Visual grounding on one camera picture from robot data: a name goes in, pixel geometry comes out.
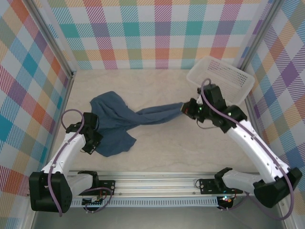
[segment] white basket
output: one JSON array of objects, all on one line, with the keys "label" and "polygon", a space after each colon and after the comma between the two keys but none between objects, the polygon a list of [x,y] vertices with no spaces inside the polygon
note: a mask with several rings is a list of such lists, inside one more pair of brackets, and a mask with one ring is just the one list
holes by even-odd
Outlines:
[{"label": "white basket", "polygon": [[187,80],[201,87],[206,78],[220,87],[223,98],[228,105],[240,105],[252,89],[253,76],[212,56],[203,57],[189,71]]}]

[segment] plastic basket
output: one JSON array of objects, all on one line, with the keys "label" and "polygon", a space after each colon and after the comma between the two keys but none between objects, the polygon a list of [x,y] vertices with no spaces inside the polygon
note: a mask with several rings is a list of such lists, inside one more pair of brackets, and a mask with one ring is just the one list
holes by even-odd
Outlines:
[{"label": "plastic basket", "polygon": [[228,105],[240,105],[255,82],[253,76],[212,56],[203,57],[186,78],[197,87],[201,87],[202,82],[210,78],[212,83],[220,87]]}]

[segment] blue cloth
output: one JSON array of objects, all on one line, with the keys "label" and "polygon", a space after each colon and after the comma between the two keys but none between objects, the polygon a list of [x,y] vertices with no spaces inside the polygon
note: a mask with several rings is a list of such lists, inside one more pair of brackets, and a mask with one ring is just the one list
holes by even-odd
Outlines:
[{"label": "blue cloth", "polygon": [[183,103],[155,106],[134,112],[115,92],[101,94],[90,102],[92,113],[99,117],[98,132],[103,135],[100,145],[95,149],[103,156],[112,156],[128,151],[136,139],[127,130],[138,125],[153,125],[168,122],[182,114]]}]

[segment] marble surface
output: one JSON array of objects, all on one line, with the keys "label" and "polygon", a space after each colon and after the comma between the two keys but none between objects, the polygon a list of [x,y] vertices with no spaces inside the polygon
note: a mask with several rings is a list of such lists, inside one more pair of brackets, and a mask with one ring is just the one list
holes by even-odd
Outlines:
[{"label": "marble surface", "polygon": [[[66,109],[90,112],[89,101],[107,91],[115,91],[138,111],[145,107],[197,98],[196,86],[186,80],[188,70],[87,70],[78,71]],[[245,104],[240,106],[247,113]],[[67,113],[66,125],[80,120]],[[211,126],[210,121],[202,124]],[[161,125],[136,127],[128,133],[137,139],[129,152],[111,157],[79,153],[71,170],[217,172],[233,167],[243,172],[256,168],[242,149],[220,129],[202,130],[185,115]],[[54,149],[63,141],[61,126]]]}]

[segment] purple cable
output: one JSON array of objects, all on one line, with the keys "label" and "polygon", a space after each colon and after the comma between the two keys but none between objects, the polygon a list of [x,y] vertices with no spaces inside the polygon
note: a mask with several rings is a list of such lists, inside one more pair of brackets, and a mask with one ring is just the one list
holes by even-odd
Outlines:
[{"label": "purple cable", "polygon": [[63,124],[62,118],[63,118],[63,116],[65,115],[65,113],[67,113],[67,112],[69,112],[69,111],[76,111],[76,112],[78,112],[78,113],[81,115],[81,126],[80,126],[80,128],[75,132],[75,134],[68,140],[68,142],[65,143],[65,144],[61,147],[61,149],[58,151],[58,154],[56,155],[56,157],[55,157],[55,159],[54,159],[54,161],[53,161],[53,163],[52,163],[52,166],[51,166],[51,168],[50,168],[50,170],[49,170],[49,174],[48,174],[48,187],[49,187],[49,191],[50,191],[51,197],[52,197],[52,199],[54,200],[54,203],[55,203],[55,205],[56,205],[56,207],[57,207],[57,209],[58,209],[59,217],[62,217],[62,209],[61,209],[61,206],[60,206],[60,204],[59,204],[59,202],[58,202],[58,200],[57,200],[57,198],[56,198],[56,196],[55,196],[55,194],[54,194],[54,191],[53,191],[53,188],[52,188],[52,185],[51,185],[52,171],[53,171],[54,167],[56,166],[57,159],[58,159],[59,156],[61,155],[61,153],[62,153],[62,151],[64,150],[64,148],[65,148],[65,147],[66,147],[66,146],[76,137],[77,134],[79,134],[79,132],[81,131],[82,127],[83,127],[84,124],[85,124],[84,116],[82,115],[82,113],[81,113],[79,110],[76,110],[76,109],[69,109],[69,110],[66,110],[64,113],[62,113],[62,115],[61,115],[61,124],[63,125],[63,127],[64,127],[65,129],[67,129],[67,128],[66,128],[66,126]]},{"label": "purple cable", "polygon": [[107,188],[107,187],[96,187],[96,188],[91,188],[91,189],[87,189],[87,190],[85,190],[85,191],[83,191],[83,192],[90,192],[90,191],[96,191],[96,190],[106,190],[106,191],[109,191],[109,192],[110,192],[109,200],[107,201],[107,203],[106,203],[104,206],[99,207],[99,208],[98,208],[97,210],[95,210],[95,211],[89,211],[89,210],[87,209],[87,205],[88,205],[88,204],[86,204],[86,205],[85,205],[86,213],[96,213],[96,212],[99,212],[99,211],[103,210],[103,209],[110,203],[110,200],[111,200],[111,198],[112,198],[112,190],[109,189],[109,188]]},{"label": "purple cable", "polygon": [[287,184],[288,184],[288,188],[290,191],[290,208],[289,211],[287,212],[287,214],[283,217],[277,217],[272,215],[270,212],[266,211],[265,208],[262,206],[262,204],[257,200],[257,199],[253,199],[252,197],[249,196],[249,193],[246,193],[246,195],[260,208],[260,210],[262,212],[264,212],[267,216],[275,219],[275,220],[284,220],[287,219],[291,214],[292,211],[294,209],[294,203],[295,203],[295,196],[294,196],[294,190],[292,188],[291,182],[287,176],[287,174],[284,172],[284,170],[282,169],[282,167],[280,166],[280,164],[277,162],[277,160],[273,157],[273,155],[269,152],[269,150],[264,146],[264,144],[258,140],[254,134],[252,134],[251,131],[249,131],[245,126],[243,126],[242,124],[240,124],[238,121],[234,120],[233,118],[231,118],[230,116],[227,116],[226,114],[221,113],[220,111],[218,111],[216,108],[214,108],[209,101],[207,100],[207,98],[205,97],[205,94],[203,92],[203,87],[205,82],[209,81],[209,84],[211,84],[211,79],[207,78],[203,81],[202,85],[201,85],[201,96],[204,100],[204,102],[218,115],[230,120],[231,122],[234,122],[237,126],[241,127],[245,132],[247,132],[253,139],[255,139],[255,141],[260,145],[261,148],[263,148],[263,150],[268,154],[268,156],[272,159],[273,163],[279,168],[279,170],[282,172]]}]

